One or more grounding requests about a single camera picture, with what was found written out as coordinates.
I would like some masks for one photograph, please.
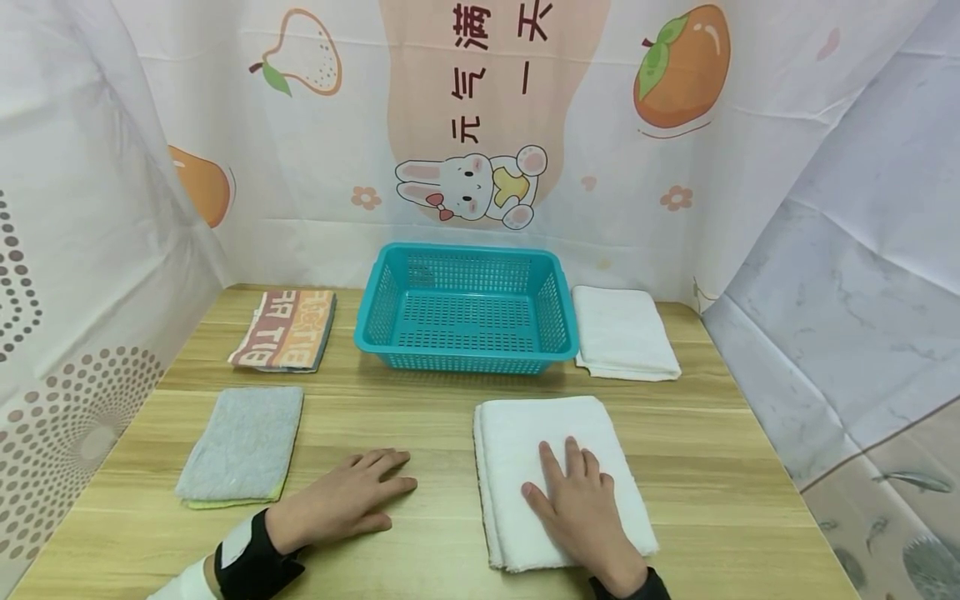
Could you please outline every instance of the folded towel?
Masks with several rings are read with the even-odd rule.
[[[302,388],[223,390],[180,474],[177,496],[194,509],[278,500],[302,403]]]
[[[247,335],[227,359],[265,372],[314,372],[326,348],[337,296],[320,290],[264,292]]]
[[[654,299],[639,290],[573,288],[580,331],[577,367],[593,377],[666,381],[680,377]]]
[[[567,436],[592,451],[600,468],[616,482],[616,506],[630,542],[644,556],[657,552],[643,498],[600,400],[593,396],[493,400],[477,406],[473,414],[473,443],[491,567],[516,573],[574,565],[550,540],[520,493],[527,481],[547,489],[537,452],[541,441],[550,443],[566,472]]]

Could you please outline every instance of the teal plastic basket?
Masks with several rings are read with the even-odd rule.
[[[580,346],[554,254],[409,243],[380,251],[353,340],[395,369],[516,374]]]

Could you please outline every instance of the black wrist brace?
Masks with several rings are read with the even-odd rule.
[[[260,511],[240,523],[217,546],[213,569],[225,600],[269,600],[304,571],[296,561],[299,551],[289,556],[276,551],[266,514]]]

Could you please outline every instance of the sleeve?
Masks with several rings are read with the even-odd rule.
[[[204,561],[188,566],[177,577],[147,600],[217,600],[204,576]]]
[[[617,600],[611,593],[603,587],[603,584],[596,577],[590,578],[590,586],[597,600]],[[666,591],[666,585],[652,566],[647,567],[647,581],[643,587],[633,594],[620,600],[670,600],[670,594]]]

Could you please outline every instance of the white towel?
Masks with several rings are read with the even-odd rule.
[[[573,436],[613,477],[616,506],[627,538],[644,556],[658,550],[647,509],[613,431],[607,410],[593,396],[556,400],[493,400],[476,407],[473,442],[490,566],[517,573],[572,566],[547,536],[520,493],[531,481],[546,491],[538,444],[546,440],[566,472],[564,441]]]
[[[680,377],[654,299],[639,290],[573,288],[580,331],[577,367],[593,377],[667,381]]]

